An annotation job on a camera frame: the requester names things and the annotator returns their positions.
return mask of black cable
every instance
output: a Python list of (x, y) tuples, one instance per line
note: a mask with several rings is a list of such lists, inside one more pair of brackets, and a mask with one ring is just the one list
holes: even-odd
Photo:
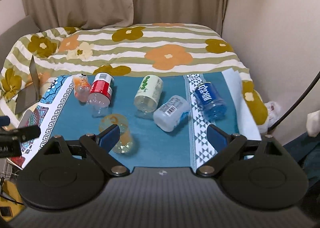
[(22, 203), (20, 203), (20, 202), (17, 202), (16, 200), (12, 200), (12, 199), (10, 199), (10, 198), (6, 198), (6, 197), (3, 196), (3, 195), (0, 195), (0, 197), (3, 198), (3, 199), (5, 199), (5, 200), (8, 200), (8, 201), (10, 201), (10, 202), (12, 202), (12, 203), (15, 203), (15, 204), (19, 204), (19, 205), (23, 205), (23, 206), (24, 206), (24, 204), (22, 204)]
[(294, 105), (292, 105), (291, 108), (279, 120), (277, 120), (270, 128), (268, 128), (268, 132), (274, 130), (302, 102), (302, 100), (308, 95), (308, 93), (310, 93), (311, 89), (316, 85), (319, 79), (320, 71), (308, 86), (308, 88), (300, 96), (300, 98), (294, 103)]

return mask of blue mandala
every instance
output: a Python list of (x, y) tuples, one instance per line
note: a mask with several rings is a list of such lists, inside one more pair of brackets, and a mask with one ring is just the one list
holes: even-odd
[(55, 78), (55, 80), (52, 82), (50, 87), (48, 88), (47, 92), (42, 97), (41, 101), (42, 103), (51, 104), (56, 97), (58, 91), (60, 90), (61, 86), (63, 85), (64, 81), (69, 76), (59, 76)]

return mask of metal bolt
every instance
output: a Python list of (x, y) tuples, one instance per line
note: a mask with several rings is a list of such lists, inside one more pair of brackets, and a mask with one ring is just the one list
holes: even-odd
[(127, 171), (125, 166), (114, 166), (111, 168), (111, 172), (117, 175), (124, 174)]
[(211, 167), (211, 166), (202, 166), (199, 168), (199, 171), (202, 173), (202, 174), (212, 174), (214, 172), (214, 168)]

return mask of bottle with red label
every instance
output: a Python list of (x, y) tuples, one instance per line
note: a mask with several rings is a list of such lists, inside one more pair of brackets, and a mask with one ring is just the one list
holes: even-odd
[(107, 115), (107, 108), (110, 105), (114, 78), (107, 73), (98, 73), (94, 78), (87, 104), (93, 107), (94, 117)]

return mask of wall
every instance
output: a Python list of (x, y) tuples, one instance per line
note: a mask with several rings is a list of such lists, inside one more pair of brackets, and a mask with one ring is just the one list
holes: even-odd
[[(265, 102), (284, 113), (320, 69), (319, 0), (228, 0), (222, 37), (250, 68)], [(320, 110), (320, 83), (274, 136), (285, 144), (306, 131), (307, 114)]]
[(0, 0), (0, 34), (25, 16), (22, 0)]

